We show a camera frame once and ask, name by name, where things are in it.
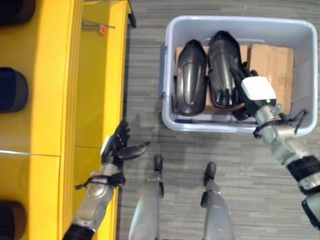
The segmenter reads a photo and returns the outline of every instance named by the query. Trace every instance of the robotic hand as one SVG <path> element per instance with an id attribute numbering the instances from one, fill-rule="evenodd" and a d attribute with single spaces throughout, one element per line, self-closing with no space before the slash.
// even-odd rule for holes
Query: robotic hand
<path id="1" fill-rule="evenodd" d="M 126 183 L 121 171 L 124 161 L 140 157 L 147 151 L 151 144 L 149 141 L 128 147 L 128 126 L 126 121 L 121 121 L 114 134 L 106 138 L 100 152 L 100 172 L 91 174 L 85 183 L 75 186 L 76 190 L 86 188 L 86 195 L 62 240 L 92 239 L 105 217 L 114 189 Z"/>
<path id="2" fill-rule="evenodd" d="M 298 182 L 306 195 L 302 207 L 311 224 L 320 228 L 320 173 L 319 160 L 308 150 L 308 146 L 297 136 L 290 121 L 276 104 L 276 94 L 267 78 L 258 76 L 255 70 L 246 67 L 230 70 L 244 108 L 234 112 L 238 120 L 254 117 L 258 127 L 255 138 L 262 138 L 271 148 L 272 155 L 280 161 Z"/>

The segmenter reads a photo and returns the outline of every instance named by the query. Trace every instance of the cardboard piece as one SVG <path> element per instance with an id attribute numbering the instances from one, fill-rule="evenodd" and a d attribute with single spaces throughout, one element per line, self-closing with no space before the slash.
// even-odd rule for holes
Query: cardboard piece
<path id="1" fill-rule="evenodd" d="M 202 46 L 203 50 L 205 51 L 205 53 L 207 54 L 209 51 L 209 46 Z M 182 52 L 182 50 L 184 49 L 183 46 L 178 46 L 176 48 L 176 54 L 175 54 L 175 76 L 177 75 L 177 71 L 178 71 L 178 58 Z M 240 54 L 241 54 L 241 61 L 242 62 L 246 62 L 248 60 L 248 45 L 243 44 L 240 45 Z M 206 66 L 206 70 L 205 70 L 205 75 L 208 76 L 208 65 Z M 239 106 L 233 107 L 233 108 L 218 108 L 215 105 L 213 105 L 212 101 L 211 101 L 211 91 L 210 91 L 210 87 L 208 85 L 208 88 L 206 90 L 206 96 L 205 96 L 205 109 L 204 109 L 204 113 L 206 114 L 227 114 L 227 113 L 232 113 L 233 111 L 239 110 L 241 108 L 243 108 L 244 104 L 240 104 Z"/>
<path id="2" fill-rule="evenodd" d="M 287 47 L 253 44 L 249 51 L 248 66 L 271 83 L 276 102 L 284 114 L 291 110 L 291 93 L 294 70 L 294 50 Z"/>

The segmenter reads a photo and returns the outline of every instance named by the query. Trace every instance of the plastic storage bin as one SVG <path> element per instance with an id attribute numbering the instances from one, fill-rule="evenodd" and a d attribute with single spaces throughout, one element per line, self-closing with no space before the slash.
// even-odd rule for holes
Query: plastic storage bin
<path id="1" fill-rule="evenodd" d="M 237 121 L 232 115 L 200 114 L 186 117 L 172 110 L 172 91 L 176 47 L 197 39 L 203 45 L 219 30 L 230 32 L 240 44 L 268 44 L 294 49 L 293 81 L 290 117 L 306 109 L 298 135 L 309 134 L 317 124 L 318 59 L 317 31 L 303 20 L 238 17 L 238 16 L 179 16 L 166 28 L 163 77 L 162 120 L 175 131 L 252 133 L 257 127 L 251 117 Z"/>

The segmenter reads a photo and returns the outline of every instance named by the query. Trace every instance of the black strap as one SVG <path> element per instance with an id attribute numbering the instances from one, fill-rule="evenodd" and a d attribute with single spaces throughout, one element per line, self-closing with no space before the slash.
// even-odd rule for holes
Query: black strap
<path id="1" fill-rule="evenodd" d="M 101 179 L 106 179 L 107 182 L 100 182 L 97 180 L 101 180 Z M 74 188 L 76 190 L 82 189 L 82 188 L 86 188 L 88 184 L 103 184 L 103 185 L 108 185 L 112 188 L 115 188 L 119 185 L 125 185 L 126 183 L 126 178 L 125 175 L 122 171 L 117 172 L 111 176 L 107 176 L 107 175 L 96 175 L 96 176 L 92 176 L 89 177 L 84 183 L 79 184 L 74 186 Z"/>
<path id="2" fill-rule="evenodd" d="M 267 121 L 261 126 L 257 126 L 256 129 L 253 132 L 253 135 L 256 139 L 261 138 L 260 131 L 264 129 L 265 127 L 268 127 L 270 125 L 279 125 L 279 124 L 284 124 L 282 120 L 273 120 L 273 121 Z"/>

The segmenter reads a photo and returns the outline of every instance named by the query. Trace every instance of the yellow table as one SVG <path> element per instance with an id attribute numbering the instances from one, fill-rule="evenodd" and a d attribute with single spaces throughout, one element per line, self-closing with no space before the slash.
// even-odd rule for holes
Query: yellow table
<path id="1" fill-rule="evenodd" d="M 0 66 L 27 79 L 24 109 L 0 114 L 0 200 L 27 213 L 23 240 L 59 240 L 100 167 L 100 148 L 123 114 L 127 0 L 37 0 L 26 24 L 0 28 Z M 81 31 L 81 19 L 106 35 Z M 96 239 L 115 239 L 118 191 Z"/>

